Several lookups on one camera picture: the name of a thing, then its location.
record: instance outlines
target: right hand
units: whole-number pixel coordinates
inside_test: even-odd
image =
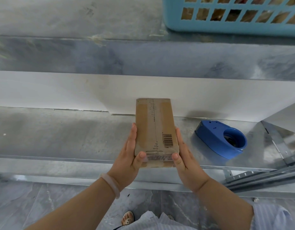
[[[183,184],[192,192],[196,193],[211,178],[200,167],[188,149],[188,146],[184,143],[179,128],[176,128],[176,136],[179,145],[179,154],[173,153],[172,159]]]

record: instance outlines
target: brown cardboard package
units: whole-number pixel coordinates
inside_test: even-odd
[[[173,167],[179,147],[170,99],[137,99],[136,125],[135,156],[144,151],[148,159],[142,167]]]

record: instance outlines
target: left hand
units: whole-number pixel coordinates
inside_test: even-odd
[[[137,126],[133,123],[127,141],[119,153],[118,158],[107,173],[118,183],[119,191],[122,191],[134,181],[139,168],[146,157],[146,153],[143,151],[141,151],[136,157],[134,156],[136,137]]]

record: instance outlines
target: galvanized metal shelf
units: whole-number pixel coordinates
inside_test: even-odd
[[[290,171],[295,151],[274,136],[273,125],[220,120],[248,140],[242,154],[227,160],[194,134],[200,120],[174,118],[195,158],[217,181],[234,186],[251,176],[274,177],[268,172],[280,168]],[[108,112],[0,107],[0,179],[89,185],[111,168],[134,121]],[[175,168],[141,169],[129,188],[188,191]]]
[[[295,81],[295,38],[172,32],[161,0],[0,0],[0,70]]]
[[[199,118],[175,117],[185,142],[205,169],[272,171],[285,166],[263,125],[221,120],[242,131],[248,146],[228,160],[194,133]],[[113,163],[134,116],[108,112],[0,107],[0,158]]]

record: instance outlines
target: shirt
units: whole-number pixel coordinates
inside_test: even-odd
[[[254,217],[250,230],[295,230],[290,213],[279,205],[253,204]],[[123,230],[196,230],[185,226],[162,213],[160,218],[147,211],[134,223],[121,227]]]

